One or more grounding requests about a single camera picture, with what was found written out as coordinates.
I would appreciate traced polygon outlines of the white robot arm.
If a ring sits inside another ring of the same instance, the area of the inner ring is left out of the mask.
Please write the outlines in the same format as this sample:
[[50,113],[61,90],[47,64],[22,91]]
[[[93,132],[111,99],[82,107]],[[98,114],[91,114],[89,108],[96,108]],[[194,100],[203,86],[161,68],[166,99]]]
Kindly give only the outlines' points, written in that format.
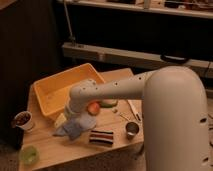
[[205,88],[187,67],[169,66],[94,86],[75,86],[66,105],[81,114],[92,100],[142,101],[146,171],[210,171]]

